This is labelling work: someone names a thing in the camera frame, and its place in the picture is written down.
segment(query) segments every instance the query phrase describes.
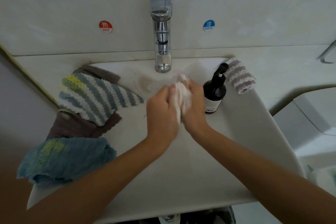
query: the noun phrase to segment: faucet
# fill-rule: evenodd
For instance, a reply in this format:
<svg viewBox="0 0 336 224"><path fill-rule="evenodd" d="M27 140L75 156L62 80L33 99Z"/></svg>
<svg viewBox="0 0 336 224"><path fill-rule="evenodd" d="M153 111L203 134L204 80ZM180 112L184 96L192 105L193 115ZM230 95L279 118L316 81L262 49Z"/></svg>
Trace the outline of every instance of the faucet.
<svg viewBox="0 0 336 224"><path fill-rule="evenodd" d="M150 0L150 15L153 18L155 42L155 70L167 73L171 69L170 18L171 0Z"/></svg>

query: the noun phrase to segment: metal handle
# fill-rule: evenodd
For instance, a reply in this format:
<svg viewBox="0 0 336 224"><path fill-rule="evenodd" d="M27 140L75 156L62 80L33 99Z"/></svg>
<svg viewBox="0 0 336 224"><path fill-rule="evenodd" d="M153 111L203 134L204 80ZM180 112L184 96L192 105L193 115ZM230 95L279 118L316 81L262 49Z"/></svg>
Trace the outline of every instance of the metal handle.
<svg viewBox="0 0 336 224"><path fill-rule="evenodd" d="M320 59L320 61L324 64L334 64L334 62L325 61L324 59L331 52L331 50L335 48L335 46L336 40L331 45L329 45L329 47L318 57L318 59Z"/></svg>

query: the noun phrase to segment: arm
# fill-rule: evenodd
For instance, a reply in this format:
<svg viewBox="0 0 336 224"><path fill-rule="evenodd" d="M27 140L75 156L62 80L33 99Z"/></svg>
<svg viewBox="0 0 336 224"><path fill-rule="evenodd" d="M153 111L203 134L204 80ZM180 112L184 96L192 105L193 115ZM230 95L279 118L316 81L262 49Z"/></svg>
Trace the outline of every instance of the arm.
<svg viewBox="0 0 336 224"><path fill-rule="evenodd" d="M103 167L65 185L8 223L88 223L103 213L112 199L150 163L159 158L176 137L179 125L174 105L166 102L163 87L147 103L147 137Z"/></svg>
<svg viewBox="0 0 336 224"><path fill-rule="evenodd" d="M190 82L187 131L282 223L336 223L336 197L216 132L204 114L203 87Z"/></svg>

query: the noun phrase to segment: forearm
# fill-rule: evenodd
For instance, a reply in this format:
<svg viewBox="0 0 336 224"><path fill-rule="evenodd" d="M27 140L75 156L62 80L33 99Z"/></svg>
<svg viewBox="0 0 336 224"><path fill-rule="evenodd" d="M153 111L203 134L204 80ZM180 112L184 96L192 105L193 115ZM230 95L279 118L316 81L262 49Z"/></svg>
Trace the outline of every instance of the forearm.
<svg viewBox="0 0 336 224"><path fill-rule="evenodd" d="M336 198L205 126L193 138L283 223L336 223Z"/></svg>
<svg viewBox="0 0 336 224"><path fill-rule="evenodd" d="M26 223L89 223L162 150L143 140L126 153L38 202L20 218Z"/></svg>

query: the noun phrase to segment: sink basin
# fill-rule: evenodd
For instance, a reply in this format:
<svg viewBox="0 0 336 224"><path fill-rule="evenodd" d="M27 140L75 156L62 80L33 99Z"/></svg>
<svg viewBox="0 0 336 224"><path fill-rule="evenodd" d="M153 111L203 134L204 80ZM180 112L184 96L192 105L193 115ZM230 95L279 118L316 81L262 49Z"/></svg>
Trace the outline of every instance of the sink basin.
<svg viewBox="0 0 336 224"><path fill-rule="evenodd" d="M121 76L119 85L144 99L174 75L183 73L203 85L224 58L174 59L169 73L157 73L153 60L93 64ZM254 90L238 95L225 83L227 94L218 110L207 114L209 125L232 140L302 175L285 137ZM104 137L120 155L146 137L145 104L118 111L123 118ZM57 188L34 186L28 207ZM95 223L113 223L197 211L255 201L229 171L199 146L181 125L169 149L138 175L107 206Z"/></svg>

